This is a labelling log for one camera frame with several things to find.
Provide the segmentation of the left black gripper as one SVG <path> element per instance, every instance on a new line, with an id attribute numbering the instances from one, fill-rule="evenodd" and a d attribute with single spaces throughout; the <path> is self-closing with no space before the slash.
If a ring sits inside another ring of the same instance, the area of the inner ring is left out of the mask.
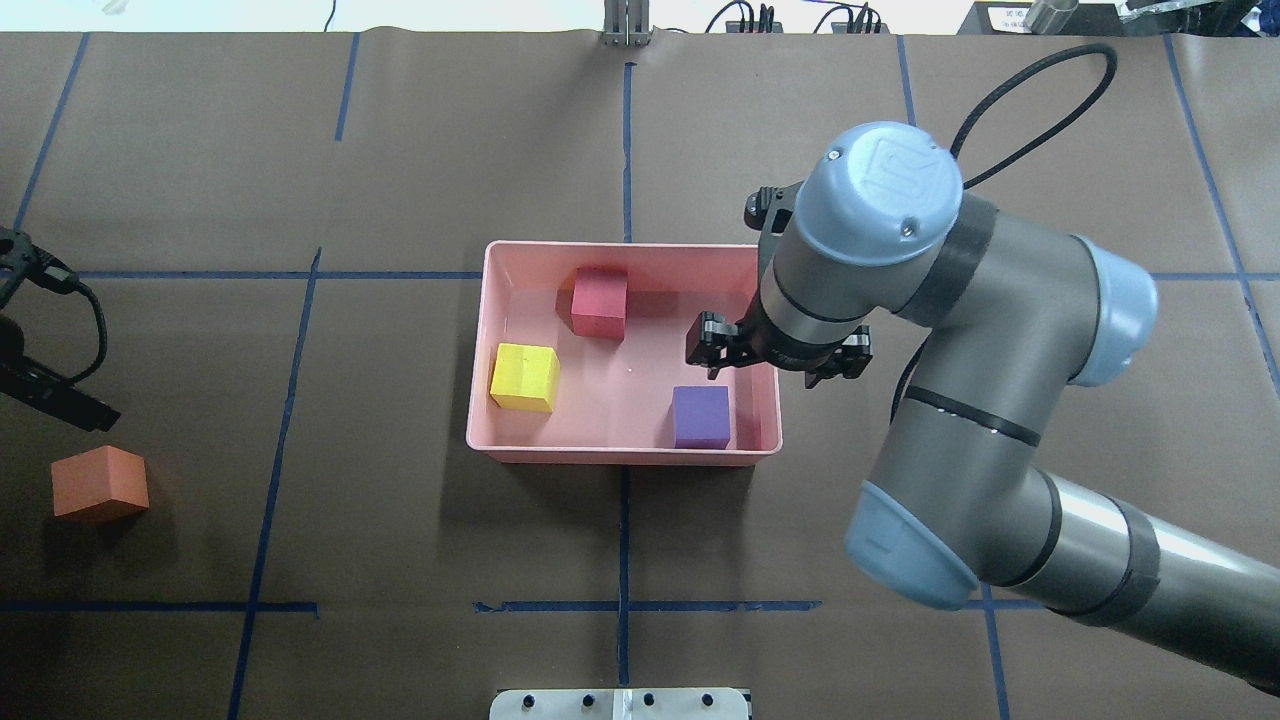
<path id="1" fill-rule="evenodd" d="M 82 430 L 110 430 L 122 414 L 38 363 L 26 363 L 26 334 L 1 315 L 1 392 Z"/>

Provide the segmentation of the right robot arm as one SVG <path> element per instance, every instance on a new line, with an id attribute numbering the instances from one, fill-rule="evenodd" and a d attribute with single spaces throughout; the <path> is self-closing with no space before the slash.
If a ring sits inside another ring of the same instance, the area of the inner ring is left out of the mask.
<path id="1" fill-rule="evenodd" d="M 861 374 L 876 309 L 929 331 L 845 534 L 863 573 L 942 610 L 1002 587 L 1277 693 L 1276 568 L 1033 464 L 1064 389 L 1146 346 L 1148 272 L 965 191 L 954 156 L 897 122 L 842 133 L 744 220 L 751 302 L 687 333 L 709 377 L 769 364 L 813 388 Z"/>

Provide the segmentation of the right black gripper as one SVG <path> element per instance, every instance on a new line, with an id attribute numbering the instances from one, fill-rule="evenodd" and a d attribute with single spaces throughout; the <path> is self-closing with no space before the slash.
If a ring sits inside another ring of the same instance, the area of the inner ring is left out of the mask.
<path id="1" fill-rule="evenodd" d="M 785 372 L 805 372 L 805 389 L 823 380 L 858 379 L 874 357 L 870 328 L 824 343 L 795 340 L 760 313 L 737 323 L 723 315 L 701 311 L 685 337 L 685 363 L 699 366 L 708 380 L 726 369 L 767 364 Z"/>

